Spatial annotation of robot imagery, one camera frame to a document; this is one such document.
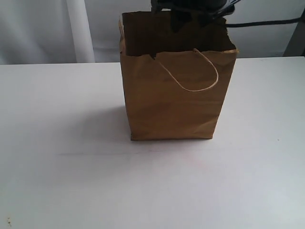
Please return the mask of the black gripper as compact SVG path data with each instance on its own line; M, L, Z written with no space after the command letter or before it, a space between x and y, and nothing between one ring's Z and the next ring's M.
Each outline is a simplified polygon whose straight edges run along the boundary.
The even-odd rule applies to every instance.
M192 12L199 13L200 27L211 24L226 28L224 16L234 13L235 0L151 0L151 12L171 10L171 29L177 33L192 21Z

